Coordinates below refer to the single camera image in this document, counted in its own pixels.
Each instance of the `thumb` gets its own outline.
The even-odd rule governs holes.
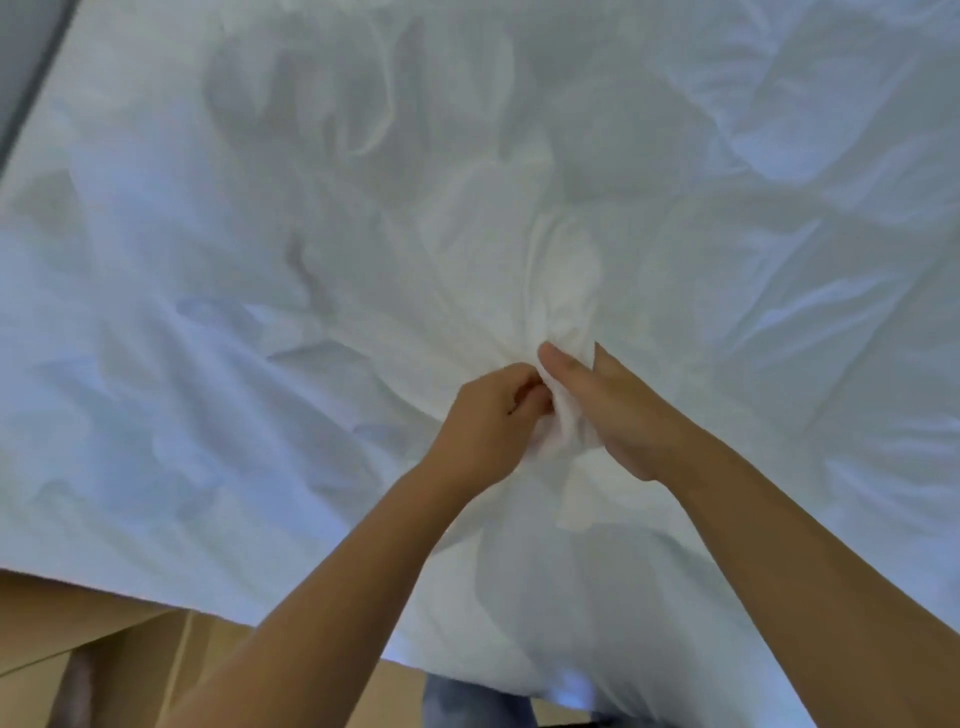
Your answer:
[[[538,384],[527,393],[527,396],[511,413],[510,419],[517,423],[524,437],[529,439],[540,418],[551,411],[553,411],[553,398],[550,395],[550,390],[547,389],[545,384]]]
[[[577,400],[588,396],[593,390],[594,373],[570,354],[562,352],[550,342],[541,344],[537,354],[543,369]]]

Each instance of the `white fabric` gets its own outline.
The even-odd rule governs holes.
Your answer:
[[[84,3],[0,197],[0,566],[256,621],[460,383],[599,338],[960,626],[957,4],[304,5]],[[564,412],[388,655],[809,725]]]

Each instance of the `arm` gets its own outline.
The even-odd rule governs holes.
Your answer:
[[[529,365],[467,384],[423,461],[164,728],[346,725],[430,551],[470,500],[514,470],[549,409]]]
[[[593,371],[540,358],[617,462],[684,507],[818,725],[957,724],[960,635],[600,347]]]

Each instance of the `bed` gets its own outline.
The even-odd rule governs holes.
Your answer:
[[[960,4],[84,0],[0,187],[0,567],[255,624],[471,368],[600,340],[960,628]],[[578,439],[386,656],[810,725]]]

